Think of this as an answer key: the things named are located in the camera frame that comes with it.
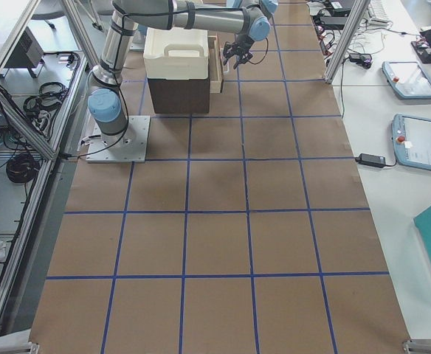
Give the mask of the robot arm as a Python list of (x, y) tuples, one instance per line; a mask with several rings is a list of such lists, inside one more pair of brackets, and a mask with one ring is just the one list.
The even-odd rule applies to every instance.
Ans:
[(130, 139), (130, 119), (120, 96), (131, 42), (144, 32), (143, 60), (154, 111), (206, 114), (210, 110), (210, 31), (231, 33), (226, 60), (252, 59), (250, 49), (267, 39), (277, 1), (113, 1), (113, 14), (100, 62), (92, 69), (88, 109), (105, 147)]

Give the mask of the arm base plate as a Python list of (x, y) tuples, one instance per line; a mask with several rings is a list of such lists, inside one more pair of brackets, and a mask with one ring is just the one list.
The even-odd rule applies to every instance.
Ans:
[(128, 128), (123, 137), (102, 135), (97, 123), (89, 140), (86, 161), (91, 163), (144, 162), (148, 143), (151, 118), (149, 116), (130, 116)]

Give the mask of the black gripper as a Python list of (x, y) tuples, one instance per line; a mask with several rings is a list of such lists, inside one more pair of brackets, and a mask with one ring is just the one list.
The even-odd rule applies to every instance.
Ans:
[(234, 41), (232, 43), (226, 42), (223, 48), (223, 64), (226, 65), (230, 58), (236, 56), (234, 69), (237, 69), (240, 65), (250, 63), (253, 54), (250, 49), (253, 45), (253, 40), (248, 39), (246, 41)]

